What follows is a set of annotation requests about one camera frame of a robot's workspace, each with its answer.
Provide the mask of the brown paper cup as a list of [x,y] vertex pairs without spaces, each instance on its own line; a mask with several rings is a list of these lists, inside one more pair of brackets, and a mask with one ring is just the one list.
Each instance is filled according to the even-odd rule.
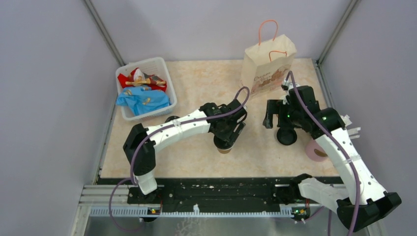
[[231,151],[231,147],[229,148],[218,148],[217,150],[221,153],[221,154],[227,154]]
[[167,117],[167,119],[165,120],[165,123],[171,122],[171,121],[176,120],[178,118],[179,118],[179,116],[170,116],[170,117]]

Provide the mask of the black lid stack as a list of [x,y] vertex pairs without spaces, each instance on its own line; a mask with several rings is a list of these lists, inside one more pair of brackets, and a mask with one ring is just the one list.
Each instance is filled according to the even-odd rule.
[[298,139],[296,131],[289,128],[279,128],[276,137],[278,142],[285,146],[294,144]]

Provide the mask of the paper takeout bag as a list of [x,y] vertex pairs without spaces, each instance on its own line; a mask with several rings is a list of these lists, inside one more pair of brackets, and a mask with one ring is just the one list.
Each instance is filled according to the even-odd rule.
[[[272,39],[263,41],[262,27],[267,22],[275,23],[276,30]],[[244,50],[240,83],[249,88],[250,98],[279,88],[291,69],[297,49],[286,35],[278,35],[278,29],[275,20],[263,21],[258,29],[258,43]]]

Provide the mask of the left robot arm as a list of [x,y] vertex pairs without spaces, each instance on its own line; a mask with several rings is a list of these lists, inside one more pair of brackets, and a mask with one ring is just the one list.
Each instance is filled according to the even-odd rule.
[[144,127],[134,125],[122,149],[131,166],[132,183],[139,187],[139,197],[145,203],[157,199],[157,182],[154,177],[156,154],[178,141],[194,135],[212,133],[219,151],[229,151],[245,127],[246,107],[237,99],[228,105],[206,103],[192,113],[170,117],[165,123]]

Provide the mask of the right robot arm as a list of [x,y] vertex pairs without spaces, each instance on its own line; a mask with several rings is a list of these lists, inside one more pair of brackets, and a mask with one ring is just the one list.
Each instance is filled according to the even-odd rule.
[[278,117],[277,139],[289,146],[296,129],[309,133],[337,170],[345,188],[337,189],[308,174],[291,179],[289,198],[295,203],[315,201],[335,212],[348,233],[357,232],[390,214],[401,205],[398,193],[388,192],[371,174],[352,144],[346,124],[333,108],[321,109],[310,86],[284,87],[282,99],[268,100],[264,127]]

